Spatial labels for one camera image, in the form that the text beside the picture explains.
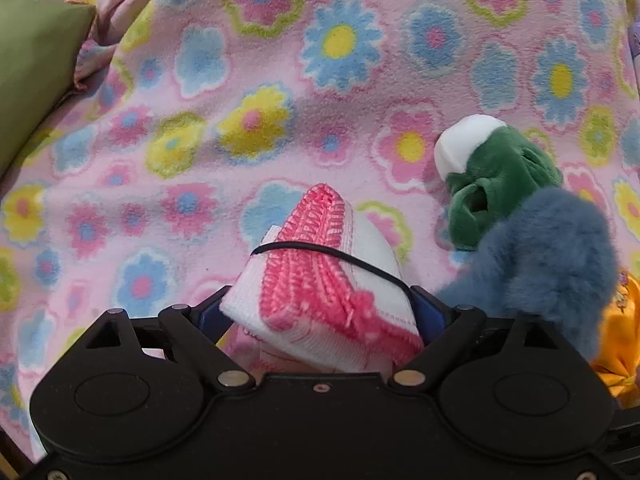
screw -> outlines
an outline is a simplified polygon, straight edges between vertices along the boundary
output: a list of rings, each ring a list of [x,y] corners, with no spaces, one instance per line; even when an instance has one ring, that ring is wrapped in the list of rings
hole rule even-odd
[[[229,388],[244,386],[250,379],[250,375],[242,370],[227,370],[218,376],[218,382],[223,386],[228,386]]]
[[[62,471],[49,471],[47,480],[68,480],[68,477]]]
[[[394,381],[402,386],[420,386],[426,380],[418,370],[400,370],[394,374]]]
[[[325,394],[331,389],[331,386],[325,383],[314,384],[314,391],[317,394]]]

black elastic band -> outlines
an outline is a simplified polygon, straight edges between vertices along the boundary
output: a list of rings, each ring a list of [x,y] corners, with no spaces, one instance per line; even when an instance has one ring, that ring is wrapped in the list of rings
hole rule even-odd
[[[405,282],[403,282],[399,278],[396,278],[394,275],[389,274],[385,270],[379,269],[376,266],[368,264],[367,262],[364,262],[363,260],[352,256],[351,254],[343,253],[342,251],[339,251],[338,249],[334,249],[332,247],[311,244],[309,242],[271,242],[269,244],[257,246],[252,251],[251,256],[254,256],[254,254],[266,253],[267,251],[273,251],[276,249],[297,249],[300,251],[313,251],[315,253],[328,254],[329,256],[338,258],[339,260],[347,262],[348,264],[354,265],[356,267],[360,267],[361,269],[371,272],[372,274],[379,276],[383,280],[387,280],[388,282],[393,283],[395,286],[398,286],[409,300],[409,304],[413,304],[411,289]]]

blue fluffy object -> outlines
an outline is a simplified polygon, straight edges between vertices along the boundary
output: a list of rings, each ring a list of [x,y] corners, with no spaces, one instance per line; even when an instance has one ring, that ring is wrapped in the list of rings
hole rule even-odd
[[[477,306],[491,317],[538,314],[590,360],[617,279],[616,254],[600,211],[549,187],[492,227],[468,268],[436,297],[450,306]]]

pink blanket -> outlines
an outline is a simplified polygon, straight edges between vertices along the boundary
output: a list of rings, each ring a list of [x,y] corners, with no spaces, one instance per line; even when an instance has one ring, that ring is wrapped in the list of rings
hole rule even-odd
[[[87,88],[4,182],[0,424],[101,311],[233,283],[309,186],[366,212],[427,289],[452,250],[438,134],[520,128],[606,213],[640,274],[640,102],[625,0],[84,0]]]

pillow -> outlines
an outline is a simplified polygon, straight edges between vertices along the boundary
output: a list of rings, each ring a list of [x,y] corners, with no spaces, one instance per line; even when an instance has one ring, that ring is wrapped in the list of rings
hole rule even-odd
[[[0,0],[0,174],[73,85],[95,7]]]

